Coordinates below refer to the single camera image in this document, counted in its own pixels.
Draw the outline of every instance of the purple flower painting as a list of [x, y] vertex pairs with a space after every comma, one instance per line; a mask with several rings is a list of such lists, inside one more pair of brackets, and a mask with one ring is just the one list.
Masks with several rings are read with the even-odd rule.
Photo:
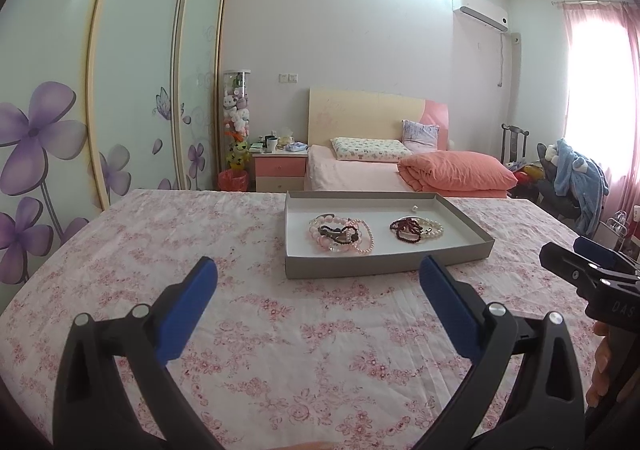
[[73, 159], [86, 141], [86, 125], [60, 121], [76, 102], [76, 93], [58, 82], [44, 82], [31, 95], [29, 117], [9, 103], [0, 103], [0, 146], [13, 146], [0, 173], [0, 191], [21, 195], [44, 184], [51, 154]]
[[[162, 179], [162, 181], [160, 182], [160, 184], [158, 185], [158, 190], [179, 190], [180, 187], [178, 186], [178, 180], [174, 179], [174, 186], [171, 186], [171, 181], [169, 181], [168, 179]], [[189, 179], [189, 176], [187, 176], [187, 190], [191, 190], [191, 179]]]
[[[160, 87], [160, 94], [156, 94], [156, 108], [153, 114], [160, 114], [164, 119], [171, 121], [171, 98], [164, 87]], [[184, 115], [184, 104], [180, 105], [180, 116], [185, 124], [191, 123], [191, 117]]]
[[42, 215], [42, 203], [33, 197], [23, 197], [15, 211], [15, 220], [0, 213], [0, 282], [18, 284], [29, 278], [27, 252], [48, 255], [53, 243], [53, 228], [36, 224]]
[[85, 226], [89, 224], [89, 221], [82, 217], [76, 217], [73, 221], [69, 223], [69, 226], [66, 227], [62, 238], [60, 239], [61, 245], [67, 242], [71, 237], [73, 237], [76, 233], [82, 230]]
[[125, 195], [131, 186], [131, 174], [123, 170], [129, 162], [129, 151], [120, 144], [115, 145], [105, 158], [100, 153], [100, 166], [104, 185], [107, 187], [107, 197], [111, 203], [111, 190], [117, 195]]
[[162, 140], [160, 138], [158, 138], [155, 142], [154, 142], [154, 146], [151, 149], [151, 153], [155, 156], [158, 152], [160, 152], [160, 149], [162, 148]]
[[202, 172], [204, 170], [204, 146], [202, 146], [201, 143], [198, 144], [197, 148], [191, 145], [189, 147], [187, 157], [189, 158], [189, 161], [191, 161], [191, 165], [189, 167], [189, 177], [195, 179], [196, 190], [200, 190], [198, 188], [198, 172]]

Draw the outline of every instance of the human hand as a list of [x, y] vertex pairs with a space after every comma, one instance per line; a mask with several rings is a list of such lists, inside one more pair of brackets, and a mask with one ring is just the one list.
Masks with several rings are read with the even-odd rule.
[[[607, 340], [609, 338], [609, 326], [603, 322], [596, 322], [593, 325], [593, 333], [596, 336], [604, 336], [594, 355], [596, 365], [593, 369], [593, 374], [591, 375], [591, 386], [585, 395], [587, 404], [589, 406], [596, 407], [609, 390], [610, 377], [607, 373], [607, 368], [609, 367], [612, 354], [611, 348], [609, 347], [609, 341]], [[616, 398], [617, 401], [624, 401], [631, 391], [634, 390], [634, 387], [639, 380], [640, 369], [636, 370], [631, 379], [629, 379], [625, 386], [622, 387], [622, 390], [620, 390], [620, 393]]]
[[285, 446], [282, 448], [273, 448], [271, 450], [332, 450], [333, 448], [333, 443], [316, 441], [315, 443], [302, 443], [302, 445]]

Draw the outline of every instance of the bracelet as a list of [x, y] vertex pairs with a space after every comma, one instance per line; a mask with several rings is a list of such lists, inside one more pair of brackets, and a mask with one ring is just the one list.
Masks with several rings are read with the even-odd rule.
[[[364, 226], [369, 236], [369, 247], [361, 249], [362, 233], [359, 225]], [[351, 218], [340, 218], [334, 214], [318, 215], [309, 221], [311, 237], [330, 252], [346, 252], [353, 250], [361, 255], [368, 255], [373, 251], [374, 240], [369, 225], [365, 221]]]
[[389, 225], [402, 242], [417, 244], [422, 240], [437, 239], [444, 233], [442, 224], [422, 217], [402, 217]]

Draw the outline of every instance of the white pillow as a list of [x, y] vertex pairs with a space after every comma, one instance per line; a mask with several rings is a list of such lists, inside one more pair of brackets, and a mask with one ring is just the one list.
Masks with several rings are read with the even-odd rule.
[[438, 149], [439, 130], [437, 125], [402, 120], [402, 144], [414, 154], [435, 152]]
[[333, 138], [331, 144], [334, 146], [335, 157], [342, 161], [397, 163], [411, 155], [411, 151], [398, 140]]

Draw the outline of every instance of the clothing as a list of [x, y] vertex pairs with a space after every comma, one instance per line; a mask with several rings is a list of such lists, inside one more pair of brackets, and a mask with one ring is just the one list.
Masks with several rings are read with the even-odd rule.
[[[576, 233], [589, 237], [598, 226], [600, 211], [602, 210], [602, 200], [609, 195], [609, 185], [604, 177], [602, 169], [586, 156], [582, 156], [562, 139], [558, 140], [558, 174], [554, 182], [556, 195], [565, 196], [571, 189], [574, 197], [578, 199], [580, 205], [580, 217], [575, 221]], [[574, 168], [581, 166], [584, 162], [587, 165], [586, 172], [579, 172]]]

